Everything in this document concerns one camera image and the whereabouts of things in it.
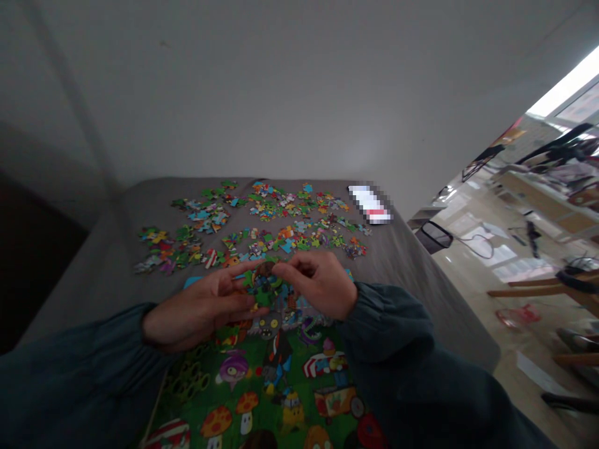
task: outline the cartoon zombie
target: cartoon zombie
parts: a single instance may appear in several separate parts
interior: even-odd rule
[[[270,312],[260,320],[260,337],[266,340],[266,353],[262,362],[262,376],[267,394],[274,394],[275,387],[291,369],[293,349],[283,329],[283,318],[279,312]]]

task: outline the window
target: window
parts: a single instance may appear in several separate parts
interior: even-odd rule
[[[547,92],[528,113],[572,128],[599,123],[599,47]]]

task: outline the white wall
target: white wall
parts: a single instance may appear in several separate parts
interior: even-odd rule
[[[90,185],[2,169],[86,225],[158,176],[370,178],[408,217],[599,44],[581,0],[22,3],[0,120]]]

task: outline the hand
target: hand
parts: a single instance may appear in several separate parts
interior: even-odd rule
[[[278,263],[273,274],[289,282],[320,313],[344,321],[358,300],[358,288],[337,257],[330,252],[295,254],[288,263]]]
[[[199,296],[228,296],[234,292],[244,290],[243,281],[245,279],[235,278],[247,270],[256,268],[262,262],[264,262],[262,259],[247,261],[214,271],[205,278],[195,281],[192,286]]]
[[[267,314],[267,307],[250,312],[253,296],[233,294],[243,288],[243,280],[235,276],[248,269],[250,264],[219,270],[159,304],[142,320],[144,341],[166,353],[185,351],[229,322]]]

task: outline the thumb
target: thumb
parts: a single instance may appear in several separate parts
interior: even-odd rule
[[[249,295],[217,296],[213,298],[212,314],[216,317],[222,314],[247,312],[255,302],[254,297]]]
[[[286,263],[278,263],[273,267],[273,274],[289,282],[293,288],[303,294],[309,293],[312,280],[301,274],[298,270]]]

